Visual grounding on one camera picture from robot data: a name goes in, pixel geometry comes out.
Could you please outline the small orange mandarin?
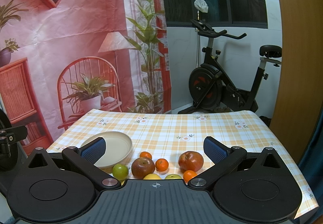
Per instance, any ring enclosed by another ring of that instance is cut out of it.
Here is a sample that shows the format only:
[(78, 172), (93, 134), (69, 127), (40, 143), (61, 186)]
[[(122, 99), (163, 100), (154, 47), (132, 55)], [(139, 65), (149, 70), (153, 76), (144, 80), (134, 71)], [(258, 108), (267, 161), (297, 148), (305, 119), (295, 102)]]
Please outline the small orange mandarin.
[(145, 158), (149, 158), (149, 159), (152, 159), (152, 155), (147, 152), (147, 151), (143, 151), (140, 153), (140, 157), (145, 157)]

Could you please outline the yellow lemon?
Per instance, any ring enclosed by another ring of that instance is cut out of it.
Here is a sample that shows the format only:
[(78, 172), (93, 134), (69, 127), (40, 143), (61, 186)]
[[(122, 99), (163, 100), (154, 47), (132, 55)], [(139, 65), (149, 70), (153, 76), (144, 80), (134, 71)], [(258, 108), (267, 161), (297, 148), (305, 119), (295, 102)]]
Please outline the yellow lemon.
[(144, 177), (144, 180), (161, 180), (161, 177), (157, 174), (148, 174)]

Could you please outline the large red apple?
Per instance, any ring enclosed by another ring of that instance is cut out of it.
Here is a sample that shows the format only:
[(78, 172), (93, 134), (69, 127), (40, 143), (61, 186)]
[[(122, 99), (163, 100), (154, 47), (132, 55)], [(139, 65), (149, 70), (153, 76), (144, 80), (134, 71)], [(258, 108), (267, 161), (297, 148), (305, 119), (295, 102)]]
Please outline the large red apple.
[(186, 151), (180, 155), (178, 165), (182, 170), (199, 171), (204, 165), (203, 156), (195, 151)]

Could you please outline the green apple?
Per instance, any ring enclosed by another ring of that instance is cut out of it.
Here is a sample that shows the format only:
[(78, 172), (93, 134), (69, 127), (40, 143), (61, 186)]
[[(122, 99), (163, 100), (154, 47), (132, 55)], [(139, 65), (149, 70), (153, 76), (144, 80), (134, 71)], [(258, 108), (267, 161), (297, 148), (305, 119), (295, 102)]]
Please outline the green apple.
[(129, 169), (126, 165), (118, 163), (113, 167), (112, 174), (117, 180), (122, 182), (128, 177)]

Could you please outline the beige round plate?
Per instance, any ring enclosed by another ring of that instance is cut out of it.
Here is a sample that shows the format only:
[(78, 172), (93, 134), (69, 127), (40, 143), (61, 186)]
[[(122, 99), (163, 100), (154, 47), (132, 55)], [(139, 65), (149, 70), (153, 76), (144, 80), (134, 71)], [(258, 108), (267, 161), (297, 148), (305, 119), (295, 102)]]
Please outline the beige round plate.
[(105, 154), (94, 164), (98, 168), (109, 168), (115, 164), (122, 163), (132, 149), (132, 140), (128, 135), (119, 131), (106, 131), (93, 135), (81, 144), (81, 147), (102, 137), (106, 142)]

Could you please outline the black exercise bike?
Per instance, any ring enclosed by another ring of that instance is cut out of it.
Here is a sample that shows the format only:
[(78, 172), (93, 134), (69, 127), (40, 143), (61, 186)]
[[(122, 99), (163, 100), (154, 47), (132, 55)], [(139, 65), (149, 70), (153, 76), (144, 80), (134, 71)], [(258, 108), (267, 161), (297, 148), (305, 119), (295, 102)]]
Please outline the black exercise bike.
[(227, 37), (241, 40), (247, 36), (246, 33), (235, 36), (227, 33), (227, 30), (216, 32), (210, 24), (200, 18), (200, 13), (208, 13), (209, 7), (205, 0), (195, 0), (194, 7), (197, 9), (197, 19), (191, 20), (197, 34), (208, 38), (208, 45), (202, 48), (205, 53), (204, 61), (196, 67), (189, 76), (189, 92), (193, 99), (192, 106), (183, 109), (178, 114), (192, 114), (198, 110), (214, 111), (221, 103), (232, 111), (249, 110), (256, 112), (258, 105), (256, 96), (262, 80), (268, 78), (265, 73), (267, 63), (276, 67), (281, 66), (279, 58), (282, 57), (282, 48), (277, 45), (263, 45), (259, 49), (260, 64), (257, 68), (251, 90), (237, 88), (233, 81), (218, 62), (220, 50), (212, 54), (214, 39)]

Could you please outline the wooden door panel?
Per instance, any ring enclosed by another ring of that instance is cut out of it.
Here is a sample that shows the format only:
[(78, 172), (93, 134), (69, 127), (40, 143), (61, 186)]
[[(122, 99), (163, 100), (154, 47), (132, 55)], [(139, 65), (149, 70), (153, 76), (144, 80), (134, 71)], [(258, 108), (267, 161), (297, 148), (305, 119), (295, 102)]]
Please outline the wooden door panel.
[(295, 162), (322, 108), (322, 0), (279, 0), (282, 66), (270, 129)]

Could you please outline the printed pink backdrop cloth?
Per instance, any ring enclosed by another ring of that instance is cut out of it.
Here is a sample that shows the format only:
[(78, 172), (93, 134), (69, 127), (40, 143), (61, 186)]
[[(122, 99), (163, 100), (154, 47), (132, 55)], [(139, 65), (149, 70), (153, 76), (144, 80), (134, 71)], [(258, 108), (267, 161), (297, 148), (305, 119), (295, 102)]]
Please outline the printed pink backdrop cloth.
[(163, 0), (1, 0), (1, 109), (49, 147), (87, 107), (171, 109)]

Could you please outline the orange plaid tablecloth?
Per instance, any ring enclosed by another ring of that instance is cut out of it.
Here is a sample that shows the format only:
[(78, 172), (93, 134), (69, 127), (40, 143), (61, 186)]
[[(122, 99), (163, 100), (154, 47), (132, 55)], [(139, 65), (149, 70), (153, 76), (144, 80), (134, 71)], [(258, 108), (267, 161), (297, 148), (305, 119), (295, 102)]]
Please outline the orange plaid tablecloth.
[(180, 174), (178, 158), (185, 151), (203, 154), (207, 136), (224, 145), (241, 146), (249, 152), (261, 152), (264, 147), (275, 148), (302, 191), (302, 202), (296, 217), (305, 221), (319, 205), (299, 167), (286, 148), (251, 111), (218, 114), (136, 114), (91, 110), (67, 129), (47, 149), (61, 152), (68, 146), (82, 146), (88, 138), (106, 131), (119, 131), (132, 140), (132, 150), (124, 164), (130, 166), (141, 152), (149, 152), (153, 160), (169, 162), (169, 173)]

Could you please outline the yellow-green apple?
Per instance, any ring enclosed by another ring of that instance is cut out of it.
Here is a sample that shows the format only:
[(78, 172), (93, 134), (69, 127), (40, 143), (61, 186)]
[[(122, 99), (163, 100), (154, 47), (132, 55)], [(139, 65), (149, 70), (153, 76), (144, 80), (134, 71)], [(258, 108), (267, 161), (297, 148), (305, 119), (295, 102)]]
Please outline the yellow-green apple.
[(178, 174), (169, 174), (165, 177), (165, 180), (176, 180), (176, 179), (182, 179), (182, 177)]

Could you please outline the dark red apple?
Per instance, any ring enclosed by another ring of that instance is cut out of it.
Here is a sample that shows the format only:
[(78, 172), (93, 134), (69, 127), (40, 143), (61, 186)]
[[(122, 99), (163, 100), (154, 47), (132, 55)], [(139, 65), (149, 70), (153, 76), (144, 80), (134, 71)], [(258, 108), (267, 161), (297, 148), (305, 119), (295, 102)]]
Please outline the dark red apple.
[(143, 179), (146, 175), (152, 174), (155, 171), (154, 162), (148, 157), (140, 157), (133, 161), (131, 172), (134, 178)]

